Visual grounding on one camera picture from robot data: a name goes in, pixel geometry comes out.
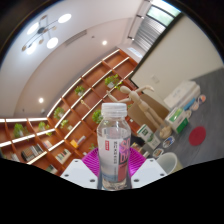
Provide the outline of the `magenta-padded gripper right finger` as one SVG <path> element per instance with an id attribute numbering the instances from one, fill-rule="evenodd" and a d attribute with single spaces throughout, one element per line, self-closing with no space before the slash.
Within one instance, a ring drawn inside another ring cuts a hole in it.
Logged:
<path id="1" fill-rule="evenodd" d="M 128 171 L 133 189 L 146 186 L 167 175 L 155 159 L 146 159 L 133 148 L 130 149 Z"/>

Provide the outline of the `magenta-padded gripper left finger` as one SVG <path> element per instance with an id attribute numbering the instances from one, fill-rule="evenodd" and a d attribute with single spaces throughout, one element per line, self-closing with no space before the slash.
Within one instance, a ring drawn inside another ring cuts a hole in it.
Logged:
<path id="1" fill-rule="evenodd" d="M 97 189 L 99 174 L 98 149 L 94 149 L 82 159 L 73 159 L 61 177 L 80 187 Z"/>

